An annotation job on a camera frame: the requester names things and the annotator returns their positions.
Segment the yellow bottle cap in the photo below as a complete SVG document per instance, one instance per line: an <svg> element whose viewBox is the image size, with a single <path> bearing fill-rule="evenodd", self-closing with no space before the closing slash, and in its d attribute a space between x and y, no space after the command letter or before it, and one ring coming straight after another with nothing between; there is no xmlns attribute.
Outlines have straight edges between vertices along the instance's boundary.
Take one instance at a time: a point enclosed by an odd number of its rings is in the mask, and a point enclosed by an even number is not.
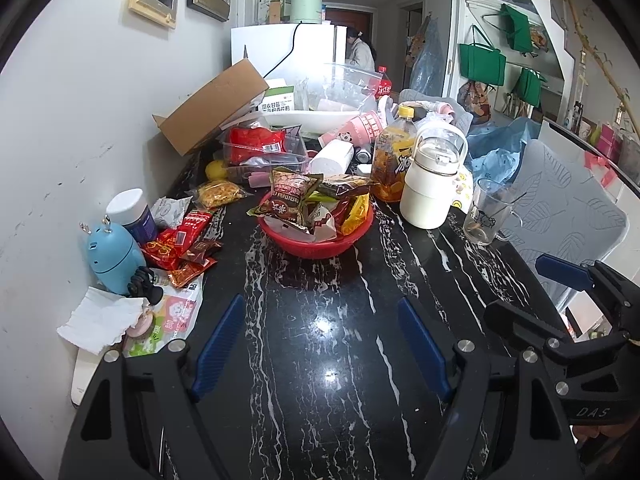
<svg viewBox="0 0 640 480"><path fill-rule="evenodd" d="M413 119L414 118L414 109L410 106L402 106L398 108L398 115L405 119Z"/></svg>

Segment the white refrigerator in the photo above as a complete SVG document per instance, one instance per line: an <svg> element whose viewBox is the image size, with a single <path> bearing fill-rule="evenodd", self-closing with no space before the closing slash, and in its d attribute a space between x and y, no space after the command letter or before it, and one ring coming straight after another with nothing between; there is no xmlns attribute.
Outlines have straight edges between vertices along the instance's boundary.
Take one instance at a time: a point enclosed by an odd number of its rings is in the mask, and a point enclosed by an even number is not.
<svg viewBox="0 0 640 480"><path fill-rule="evenodd" d="M232 28L231 63L247 57L260 75L265 76L293 48L290 56L267 78L283 78L287 85L295 85L300 75L308 73L313 64L344 64L346 41L347 28L329 23L303 23L300 26L281 23Z"/></svg>

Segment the pink ribbon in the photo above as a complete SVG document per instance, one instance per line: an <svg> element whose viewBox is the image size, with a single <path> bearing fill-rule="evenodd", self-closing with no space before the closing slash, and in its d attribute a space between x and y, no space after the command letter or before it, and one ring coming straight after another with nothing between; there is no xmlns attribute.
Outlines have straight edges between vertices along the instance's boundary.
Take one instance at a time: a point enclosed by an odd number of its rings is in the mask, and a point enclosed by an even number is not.
<svg viewBox="0 0 640 480"><path fill-rule="evenodd" d="M591 152L584 152L584 167L588 170L591 170L594 166L600 166L601 168L607 168L607 173L604 174L602 179L600 180L600 184L602 187L606 188L609 184L611 184L618 174L611 167L611 163L608 158L603 156L593 155Z"/></svg>

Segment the bamboo stalk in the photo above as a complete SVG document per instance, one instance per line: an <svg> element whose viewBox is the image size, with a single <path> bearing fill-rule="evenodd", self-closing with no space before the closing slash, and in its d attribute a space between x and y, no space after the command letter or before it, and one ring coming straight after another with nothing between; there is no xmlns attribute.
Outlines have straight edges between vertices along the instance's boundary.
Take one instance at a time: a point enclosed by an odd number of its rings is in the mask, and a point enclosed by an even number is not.
<svg viewBox="0 0 640 480"><path fill-rule="evenodd" d="M636 137L640 142L640 136L638 136L638 132L640 132L640 128L638 128L638 122L636 121L636 117L631 109L631 102L629 102L629 99L626 97L625 93L622 91L620 86L613 79L613 76L611 75L609 68L603 62L602 58L598 55L596 50L590 45L589 38L587 38L587 35L584 33L584 28L582 27L582 23L580 22L580 17L578 16L578 12L574 6L574 3L572 2L572 0L565 0L565 1L569 5L569 10L571 10L571 16L574 19L575 31L578 34L578 37L580 38L580 42L582 43L583 49L586 50L589 54L591 54L595 62L598 64L598 66L602 70L604 77L607 78L607 81L609 81L609 84L614 89L616 95L618 96L622 104L625 105L625 111L629 116L629 120L631 121L631 124L634 128L634 133L636 134Z"/></svg>

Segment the barcode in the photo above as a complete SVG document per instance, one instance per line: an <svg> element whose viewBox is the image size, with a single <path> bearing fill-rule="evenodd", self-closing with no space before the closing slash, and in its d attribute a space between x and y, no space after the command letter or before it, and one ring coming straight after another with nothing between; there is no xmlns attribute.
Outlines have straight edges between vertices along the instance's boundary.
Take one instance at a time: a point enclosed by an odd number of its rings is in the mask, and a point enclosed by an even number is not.
<svg viewBox="0 0 640 480"><path fill-rule="evenodd" d="M276 142L274 144L265 144L262 146L262 150L264 152L279 152L280 151L280 143Z"/></svg>
<svg viewBox="0 0 640 480"><path fill-rule="evenodd" d="M184 239L186 238L187 233L184 231L178 231L175 234L175 244L180 247L184 243Z"/></svg>

